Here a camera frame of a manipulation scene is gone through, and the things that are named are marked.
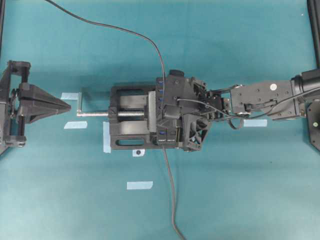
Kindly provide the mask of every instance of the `screw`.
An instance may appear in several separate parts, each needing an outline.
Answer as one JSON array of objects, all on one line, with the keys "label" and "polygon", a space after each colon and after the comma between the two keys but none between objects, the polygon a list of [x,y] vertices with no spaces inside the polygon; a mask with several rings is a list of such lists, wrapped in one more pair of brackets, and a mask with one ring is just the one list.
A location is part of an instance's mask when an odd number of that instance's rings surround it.
[{"label": "screw", "polygon": [[301,116],[301,117],[305,117],[305,116],[306,116],[306,113],[305,113],[304,110],[301,110],[301,111],[300,111],[300,116]]},{"label": "screw", "polygon": [[270,90],[271,91],[275,91],[275,90],[277,90],[277,84],[275,84],[275,83],[272,83],[271,85],[270,85]]}]

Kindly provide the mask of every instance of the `black pole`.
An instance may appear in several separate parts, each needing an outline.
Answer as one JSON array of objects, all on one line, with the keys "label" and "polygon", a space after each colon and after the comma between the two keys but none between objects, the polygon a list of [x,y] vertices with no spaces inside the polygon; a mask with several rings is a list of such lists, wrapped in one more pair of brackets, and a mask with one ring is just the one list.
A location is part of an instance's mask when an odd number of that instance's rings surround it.
[{"label": "black pole", "polygon": [[320,1],[307,0],[308,13],[314,44],[316,67],[320,68]]},{"label": "black pole", "polygon": [[2,33],[4,29],[6,0],[0,0],[0,54],[2,48]]},{"label": "black pole", "polygon": [[[21,82],[27,83],[28,82],[28,68],[22,67],[21,69]],[[25,124],[26,120],[24,116],[18,117],[18,136],[24,136],[25,135]]]}]

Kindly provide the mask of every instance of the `metal bracket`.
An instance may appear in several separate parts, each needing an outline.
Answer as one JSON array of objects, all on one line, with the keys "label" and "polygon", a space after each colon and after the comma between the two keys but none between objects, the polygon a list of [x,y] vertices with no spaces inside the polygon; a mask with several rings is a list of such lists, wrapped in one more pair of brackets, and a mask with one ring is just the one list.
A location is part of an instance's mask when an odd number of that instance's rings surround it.
[{"label": "metal bracket", "polygon": [[320,151],[320,101],[314,101],[306,111],[310,143]]},{"label": "metal bracket", "polygon": [[[9,61],[0,80],[0,154],[8,147],[23,147],[26,144],[25,124],[69,111],[71,106],[28,83],[31,64],[24,61]],[[21,77],[18,89],[10,94],[11,75]],[[19,100],[18,109],[15,101]],[[13,133],[13,119],[17,133]]]},{"label": "metal bracket", "polygon": [[[261,110],[267,113],[272,105],[293,96],[290,81],[264,81],[231,89],[232,111],[236,114]],[[271,119],[288,119],[299,116],[296,100],[277,107],[268,114]]]}]

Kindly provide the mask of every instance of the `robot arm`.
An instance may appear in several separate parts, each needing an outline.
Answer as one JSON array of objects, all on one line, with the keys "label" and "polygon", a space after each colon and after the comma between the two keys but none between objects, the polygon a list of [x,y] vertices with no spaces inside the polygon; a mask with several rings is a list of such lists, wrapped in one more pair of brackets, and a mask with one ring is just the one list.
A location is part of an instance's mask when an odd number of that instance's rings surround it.
[{"label": "robot arm", "polygon": [[80,104],[77,115],[108,117],[114,150],[159,149],[164,145],[187,152],[201,150],[216,122],[228,121],[238,129],[231,122],[234,118],[243,122],[265,115],[272,120],[307,117],[311,143],[320,150],[318,100],[320,70],[303,72],[289,81],[218,90],[207,90],[205,82],[171,70],[165,81],[159,77],[155,85],[113,87],[108,111],[82,112]]}]

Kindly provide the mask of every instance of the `black metal frame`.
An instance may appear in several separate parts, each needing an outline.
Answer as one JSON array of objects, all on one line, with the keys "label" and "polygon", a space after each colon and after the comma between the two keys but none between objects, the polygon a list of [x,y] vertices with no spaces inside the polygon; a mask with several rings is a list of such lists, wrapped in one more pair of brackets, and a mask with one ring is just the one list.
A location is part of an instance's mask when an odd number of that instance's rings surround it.
[{"label": "black metal frame", "polygon": [[[0,155],[9,147],[26,144],[25,125],[39,119],[69,111],[71,106],[55,98],[39,87],[28,83],[31,64],[25,61],[9,61],[0,80]],[[21,77],[17,89],[11,91],[11,76]],[[16,120],[17,132],[12,123]]]},{"label": "black metal frame", "polygon": [[2,49],[2,35],[4,29],[6,0],[0,0],[0,55]]},{"label": "black metal frame", "polygon": [[[316,67],[320,69],[320,0],[307,0],[308,14],[314,44]],[[316,99],[307,108],[310,143],[320,151],[320,102]]]}]

